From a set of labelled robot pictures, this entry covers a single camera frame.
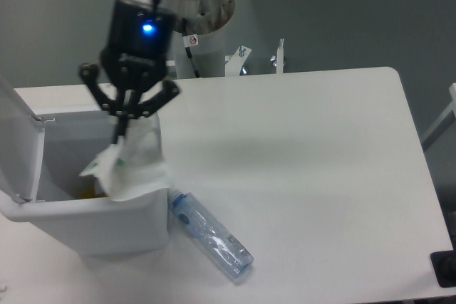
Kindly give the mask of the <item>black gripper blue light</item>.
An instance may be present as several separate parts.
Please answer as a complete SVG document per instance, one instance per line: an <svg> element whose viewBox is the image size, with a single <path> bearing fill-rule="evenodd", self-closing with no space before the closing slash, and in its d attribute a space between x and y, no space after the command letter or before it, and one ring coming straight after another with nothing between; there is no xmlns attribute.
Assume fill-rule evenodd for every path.
<svg viewBox="0 0 456 304"><path fill-rule="evenodd" d="M115 0L108 42L100 53L100 62L110 83L119 89L120 97L113 100L102 91L97 81L97 64L83 63L78 67L79 77L100 109L117 119L113 144L125 136L128 118L150 117L180 94L173 80L163 80L167 76L165 60L174 26L175 15L167 9L153 11L133 2ZM161 90L140 102L142 93L161 80ZM128 114L124 108L125 90L135 90L128 101Z"/></svg>

